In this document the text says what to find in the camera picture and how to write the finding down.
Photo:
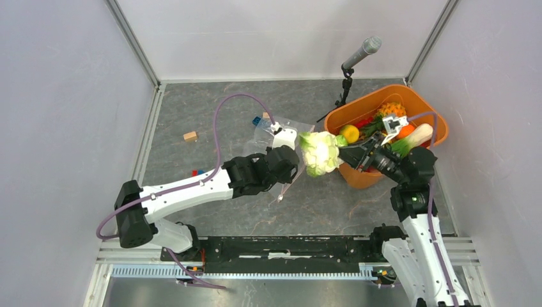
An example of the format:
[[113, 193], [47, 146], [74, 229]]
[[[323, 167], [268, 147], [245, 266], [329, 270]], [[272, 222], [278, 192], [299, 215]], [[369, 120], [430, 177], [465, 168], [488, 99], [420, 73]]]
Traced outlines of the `toy cauliflower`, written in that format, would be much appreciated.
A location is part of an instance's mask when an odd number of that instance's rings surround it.
[[331, 173], [344, 161], [339, 158], [339, 149], [348, 145], [344, 136], [324, 132], [301, 132], [300, 147], [307, 174], [318, 177]]

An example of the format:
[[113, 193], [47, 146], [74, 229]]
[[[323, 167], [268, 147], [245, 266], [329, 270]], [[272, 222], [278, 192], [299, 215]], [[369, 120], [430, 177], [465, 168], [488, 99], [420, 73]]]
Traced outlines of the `clear pink-dotted zip bag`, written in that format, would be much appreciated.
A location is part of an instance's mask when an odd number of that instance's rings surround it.
[[301, 174], [306, 170], [306, 166], [303, 162], [302, 152], [300, 149], [300, 132], [313, 132], [314, 125], [296, 122], [287, 118], [281, 118], [280, 116], [274, 116], [276, 124], [282, 131], [277, 133], [278, 140], [275, 140], [276, 131], [275, 126], [269, 117], [262, 116], [257, 125], [254, 128], [254, 135], [251, 140], [244, 145], [243, 155], [265, 153], [267, 147], [276, 147], [281, 145], [288, 145], [296, 152], [299, 158], [298, 171], [293, 177], [292, 182], [295, 182]]

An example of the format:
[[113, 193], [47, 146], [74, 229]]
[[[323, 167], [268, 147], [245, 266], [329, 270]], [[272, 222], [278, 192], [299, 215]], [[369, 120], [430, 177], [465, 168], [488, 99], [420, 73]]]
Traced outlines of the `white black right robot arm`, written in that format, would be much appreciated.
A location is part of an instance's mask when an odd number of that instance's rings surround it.
[[397, 184], [391, 189], [391, 205], [401, 226], [376, 227], [370, 235], [370, 255], [390, 263], [411, 306], [473, 306], [443, 243], [433, 199], [437, 158], [423, 146], [402, 157], [380, 139], [376, 135], [339, 149], [347, 165], [372, 167]]

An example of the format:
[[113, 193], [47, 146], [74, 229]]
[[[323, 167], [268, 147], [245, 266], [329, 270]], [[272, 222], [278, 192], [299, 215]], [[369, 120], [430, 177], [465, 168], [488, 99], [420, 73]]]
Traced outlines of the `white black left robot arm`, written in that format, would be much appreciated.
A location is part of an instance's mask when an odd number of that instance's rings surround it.
[[194, 260], [201, 244], [193, 226], [165, 218], [196, 205], [254, 196], [276, 184], [290, 184], [297, 175], [300, 159], [294, 149], [283, 145], [265, 153], [234, 157], [219, 168], [171, 184], [140, 187], [136, 180], [125, 182], [114, 203], [121, 248], [147, 243], [168, 248], [184, 260]]

